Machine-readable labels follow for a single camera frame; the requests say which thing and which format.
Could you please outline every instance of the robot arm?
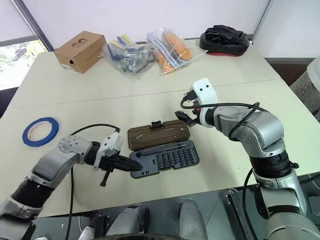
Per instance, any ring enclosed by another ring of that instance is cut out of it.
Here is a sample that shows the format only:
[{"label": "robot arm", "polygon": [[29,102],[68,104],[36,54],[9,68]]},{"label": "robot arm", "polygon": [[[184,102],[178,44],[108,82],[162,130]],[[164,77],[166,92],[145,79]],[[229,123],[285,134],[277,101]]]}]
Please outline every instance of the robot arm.
[{"label": "robot arm", "polygon": [[[185,101],[194,101],[194,105],[186,107]],[[192,85],[181,102],[183,108],[194,109],[197,118],[191,119],[181,111],[175,114],[190,127],[215,127],[231,141],[241,142],[249,155],[265,217],[269,219],[267,239],[319,240],[319,230],[305,217],[307,203],[294,169],[298,165],[289,160],[279,119],[258,104],[248,108],[241,106],[246,104],[217,102],[216,92],[203,78]]]},{"label": "robot arm", "polygon": [[101,146],[76,135],[71,135],[45,154],[34,166],[18,189],[0,206],[0,240],[28,239],[34,231],[35,219],[44,203],[75,164],[89,164],[106,171],[100,184],[106,185],[113,169],[138,171],[142,166],[120,156],[122,140],[115,131],[106,137]]}]

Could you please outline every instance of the white table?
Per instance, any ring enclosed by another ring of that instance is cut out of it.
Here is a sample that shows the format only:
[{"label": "white table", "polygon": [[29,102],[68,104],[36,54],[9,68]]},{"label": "white table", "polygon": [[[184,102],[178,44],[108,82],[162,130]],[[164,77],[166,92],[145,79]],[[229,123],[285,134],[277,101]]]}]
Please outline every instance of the white table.
[{"label": "white table", "polygon": [[[36,66],[31,69],[33,75],[37,72]],[[0,201],[17,188],[39,158],[52,150],[61,137],[83,126],[94,123],[119,126],[124,140],[121,154],[128,156],[131,151],[127,143],[127,130],[150,124],[152,121],[176,119],[174,112],[180,110],[180,101],[185,93],[185,90],[176,90],[107,99],[66,101],[59,104],[33,106],[32,103],[28,103],[28,106],[23,106],[23,102],[18,99],[25,91],[24,86],[29,84],[28,81],[31,81],[29,76],[15,97],[16,105],[10,106],[0,119]],[[188,89],[189,83],[186,82],[181,88]],[[217,86],[215,90],[220,102],[259,101],[263,108],[271,111],[283,123],[286,150],[290,160],[300,165],[297,173],[303,175],[319,171],[319,123],[282,79],[232,83]],[[60,122],[58,136],[42,147],[32,148],[24,145],[21,134],[25,127],[41,117],[54,117]],[[111,132],[111,129],[97,127],[79,135],[90,141],[101,141]],[[75,166],[74,212],[242,186],[251,164],[241,144],[229,141],[214,128],[197,125],[190,128],[190,133],[190,139],[194,142],[200,157],[197,166],[176,171],[168,170],[141,179],[133,179],[130,173],[115,170],[110,174],[106,187],[100,187],[103,171],[93,171],[88,165]],[[249,183],[253,184],[254,179],[250,179]],[[46,202],[40,216],[67,214],[70,189],[68,175]]]},{"label": "white table", "polygon": [[[193,52],[201,53],[196,40],[188,40]],[[155,64],[140,80],[129,78],[104,59],[85,74],[61,67],[53,52],[41,53],[14,96],[10,108],[73,103],[187,90],[201,78],[212,86],[233,85],[279,79],[257,50],[250,46],[243,56],[203,55],[188,67],[160,76]]]}]

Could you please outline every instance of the blue tape roll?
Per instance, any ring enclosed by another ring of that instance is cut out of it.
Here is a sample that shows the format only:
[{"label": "blue tape roll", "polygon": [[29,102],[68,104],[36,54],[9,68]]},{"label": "blue tape roll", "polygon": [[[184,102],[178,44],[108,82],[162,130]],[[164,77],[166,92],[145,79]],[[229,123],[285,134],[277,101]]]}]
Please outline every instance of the blue tape roll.
[{"label": "blue tape roll", "polygon": [[[36,128],[37,125],[41,124],[42,122],[51,123],[52,125],[51,132],[48,134],[48,136],[46,136],[41,140],[38,140],[38,141],[31,140],[28,136],[29,131],[30,130],[32,131],[33,130],[32,128]],[[59,123],[57,122],[57,120],[55,120],[52,117],[42,117],[42,118],[39,118],[38,120],[33,121],[32,123],[29,124],[29,126],[25,128],[22,134],[22,140],[26,145],[30,147],[40,147],[42,145],[49,143],[52,139],[54,139],[55,136],[58,134],[58,131],[59,131]]]}]

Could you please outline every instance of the brown case lid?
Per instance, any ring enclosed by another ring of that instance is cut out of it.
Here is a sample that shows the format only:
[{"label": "brown case lid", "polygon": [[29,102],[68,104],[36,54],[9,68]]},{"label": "brown case lid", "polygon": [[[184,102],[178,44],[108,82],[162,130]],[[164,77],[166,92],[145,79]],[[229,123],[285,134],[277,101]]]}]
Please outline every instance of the brown case lid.
[{"label": "brown case lid", "polygon": [[133,151],[188,140],[189,137],[188,126],[180,120],[157,121],[128,130],[129,148]]}]

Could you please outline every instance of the white wall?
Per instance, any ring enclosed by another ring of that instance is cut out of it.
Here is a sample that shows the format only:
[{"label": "white wall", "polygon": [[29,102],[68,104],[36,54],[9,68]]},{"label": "white wall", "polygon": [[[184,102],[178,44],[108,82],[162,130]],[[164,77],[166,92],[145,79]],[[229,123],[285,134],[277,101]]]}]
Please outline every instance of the white wall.
[{"label": "white wall", "polygon": [[0,42],[32,35],[10,0],[0,0]]},{"label": "white wall", "polygon": [[254,46],[265,58],[320,56],[320,0],[275,0]]},{"label": "white wall", "polygon": [[54,48],[83,30],[135,41],[160,27],[196,38],[213,25],[253,34],[268,0],[23,0]]}]

